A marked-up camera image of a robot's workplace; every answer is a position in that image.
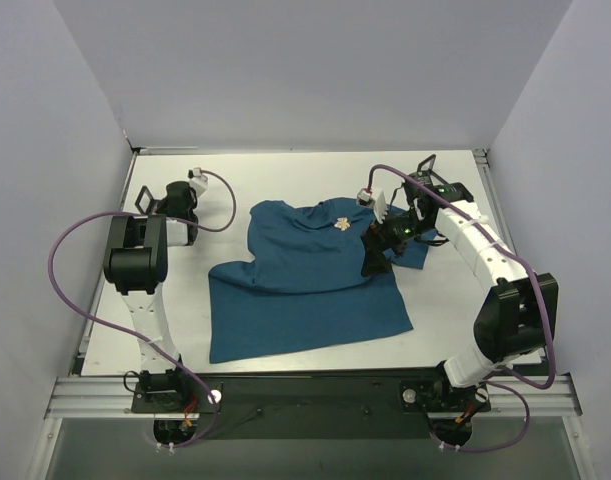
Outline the gold leaf brooch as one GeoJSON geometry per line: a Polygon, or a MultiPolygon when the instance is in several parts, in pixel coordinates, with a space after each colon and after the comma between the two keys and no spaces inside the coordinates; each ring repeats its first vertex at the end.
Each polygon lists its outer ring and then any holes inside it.
{"type": "Polygon", "coordinates": [[[347,231],[351,227],[351,222],[346,217],[339,217],[334,224],[334,227],[342,232],[347,231]]]}

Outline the blue t-shirt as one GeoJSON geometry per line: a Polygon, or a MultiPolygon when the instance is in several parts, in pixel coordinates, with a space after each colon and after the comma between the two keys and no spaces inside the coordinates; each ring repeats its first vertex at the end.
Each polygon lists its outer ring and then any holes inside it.
{"type": "Polygon", "coordinates": [[[413,328],[393,273],[363,277],[361,235],[372,213],[350,198],[250,210],[250,262],[208,274],[211,363],[290,354],[406,333],[413,328]],[[346,217],[351,227],[334,227],[346,217]]]}

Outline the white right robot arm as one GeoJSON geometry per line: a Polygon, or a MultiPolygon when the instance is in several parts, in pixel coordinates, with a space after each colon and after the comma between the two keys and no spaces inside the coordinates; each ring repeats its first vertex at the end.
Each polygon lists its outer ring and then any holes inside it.
{"type": "Polygon", "coordinates": [[[392,213],[383,192],[373,185],[357,194],[358,205],[374,214],[361,236],[365,248],[362,275],[390,272],[386,251],[401,256],[410,241],[436,231],[459,253],[487,292],[471,343],[439,366],[444,382],[453,389],[473,387],[499,371],[508,372],[518,357],[542,349],[549,364],[547,378],[528,384],[548,389],[556,376],[556,280],[550,274],[536,274],[510,251],[463,184],[433,184],[430,174],[400,177],[408,203],[402,214],[392,213]]]}

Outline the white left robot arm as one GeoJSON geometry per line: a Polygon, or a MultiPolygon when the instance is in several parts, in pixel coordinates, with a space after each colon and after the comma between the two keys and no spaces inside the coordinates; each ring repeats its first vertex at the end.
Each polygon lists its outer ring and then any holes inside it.
{"type": "Polygon", "coordinates": [[[142,187],[138,200],[147,199],[136,215],[111,219],[103,273],[120,294],[131,316],[140,350],[136,393],[157,401],[168,411],[184,408],[191,398],[189,377],[176,364],[181,355],[172,340],[163,303],[168,274],[168,248],[191,246],[198,229],[198,196],[187,181],[166,186],[156,200],[142,187]]]}

